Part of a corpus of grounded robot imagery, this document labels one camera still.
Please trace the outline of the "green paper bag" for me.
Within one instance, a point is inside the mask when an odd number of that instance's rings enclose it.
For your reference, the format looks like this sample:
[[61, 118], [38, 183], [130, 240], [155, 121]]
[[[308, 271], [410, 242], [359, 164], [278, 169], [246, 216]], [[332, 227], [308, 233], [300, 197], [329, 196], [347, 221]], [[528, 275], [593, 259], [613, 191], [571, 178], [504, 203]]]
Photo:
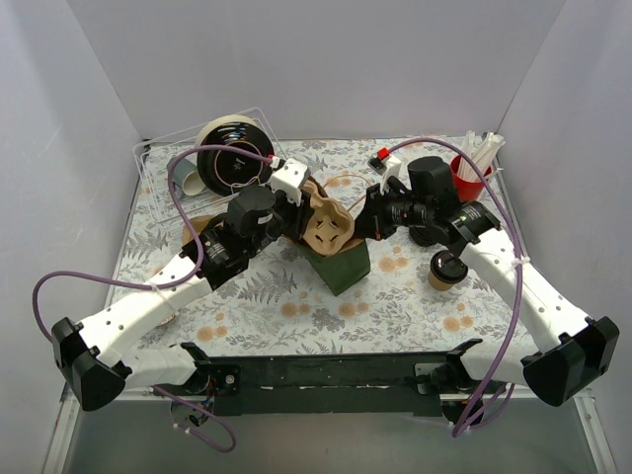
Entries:
[[[308, 180], [316, 183], [319, 192], [324, 197], [328, 197], [315, 179]], [[313, 270], [335, 296], [358, 283], [370, 271], [370, 257], [366, 242], [364, 239], [355, 238], [354, 235], [340, 252], [330, 257], [317, 254], [303, 239], [300, 241], [300, 246]]]

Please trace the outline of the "single paper cup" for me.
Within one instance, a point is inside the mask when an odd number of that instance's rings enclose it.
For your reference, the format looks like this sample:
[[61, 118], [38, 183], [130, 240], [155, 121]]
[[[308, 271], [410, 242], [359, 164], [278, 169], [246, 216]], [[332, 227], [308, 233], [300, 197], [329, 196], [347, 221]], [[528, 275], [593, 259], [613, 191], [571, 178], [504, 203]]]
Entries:
[[438, 291], [450, 290], [465, 280], [468, 267], [448, 250], [436, 252], [430, 261], [428, 280]]

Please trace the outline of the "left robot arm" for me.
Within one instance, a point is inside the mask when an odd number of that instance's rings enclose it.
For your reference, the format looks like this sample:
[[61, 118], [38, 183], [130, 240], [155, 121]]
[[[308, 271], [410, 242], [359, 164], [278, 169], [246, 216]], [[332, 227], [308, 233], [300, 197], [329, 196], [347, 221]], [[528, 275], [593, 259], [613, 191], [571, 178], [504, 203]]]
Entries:
[[198, 395], [211, 380], [208, 356], [194, 343], [136, 351], [135, 343], [169, 316], [247, 270], [280, 236], [301, 237], [313, 214], [310, 195], [293, 203], [283, 191], [251, 187], [229, 202], [145, 289], [79, 322], [51, 329], [54, 359], [85, 411], [99, 410], [126, 389], [165, 385]]

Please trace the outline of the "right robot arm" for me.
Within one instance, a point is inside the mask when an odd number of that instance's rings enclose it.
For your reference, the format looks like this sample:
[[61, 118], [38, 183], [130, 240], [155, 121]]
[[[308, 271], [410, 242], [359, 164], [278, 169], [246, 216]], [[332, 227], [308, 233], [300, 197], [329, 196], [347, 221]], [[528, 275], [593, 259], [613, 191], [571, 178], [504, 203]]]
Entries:
[[395, 156], [373, 157], [368, 165], [380, 181], [366, 191], [356, 236], [381, 241], [400, 227], [420, 229], [517, 310], [537, 350], [504, 355], [496, 380], [524, 385], [546, 404], [560, 406], [607, 372], [620, 335], [616, 324], [589, 316], [520, 258], [508, 227], [493, 212], [460, 200], [447, 163], [436, 156], [412, 161], [408, 185], [398, 178]]

